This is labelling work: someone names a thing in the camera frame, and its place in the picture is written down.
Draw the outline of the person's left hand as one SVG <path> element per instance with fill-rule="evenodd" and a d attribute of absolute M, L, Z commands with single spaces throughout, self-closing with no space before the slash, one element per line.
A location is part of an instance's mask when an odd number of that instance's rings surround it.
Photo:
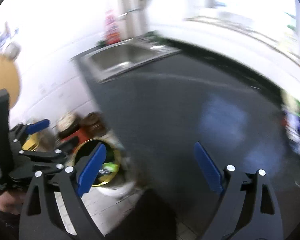
<path fill-rule="evenodd" d="M 20 214 L 25 196 L 25 192 L 5 191 L 0 194 L 0 211 L 13 215 Z"/>

